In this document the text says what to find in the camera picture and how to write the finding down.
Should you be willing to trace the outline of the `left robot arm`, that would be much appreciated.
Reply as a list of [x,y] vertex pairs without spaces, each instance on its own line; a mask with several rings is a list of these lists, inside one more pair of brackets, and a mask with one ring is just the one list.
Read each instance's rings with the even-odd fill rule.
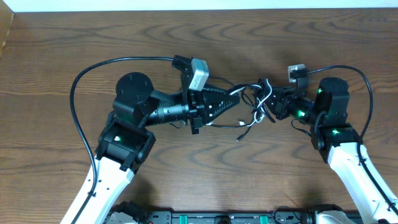
[[96,150],[91,150],[75,109],[75,90],[80,79],[103,65],[138,61],[139,57],[105,60],[85,68],[73,81],[70,109],[75,126],[90,157],[91,166],[81,189],[62,223],[103,223],[121,192],[131,183],[146,160],[156,138],[147,127],[181,121],[192,134],[239,103],[239,96],[208,84],[208,67],[197,58],[146,57],[147,61],[167,61],[181,72],[180,91],[173,94],[155,90],[141,72],[122,76],[116,84],[113,110],[109,113]]

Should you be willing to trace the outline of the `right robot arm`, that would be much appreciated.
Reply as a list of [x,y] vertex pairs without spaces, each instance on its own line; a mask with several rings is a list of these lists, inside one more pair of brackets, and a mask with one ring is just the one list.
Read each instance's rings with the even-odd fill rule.
[[310,125],[315,150],[338,175],[364,223],[397,223],[397,197],[369,158],[357,133],[347,122],[348,83],[326,77],[319,82],[315,100],[306,97],[311,71],[302,65],[289,68],[294,86],[273,86],[265,102],[279,120],[289,116]]

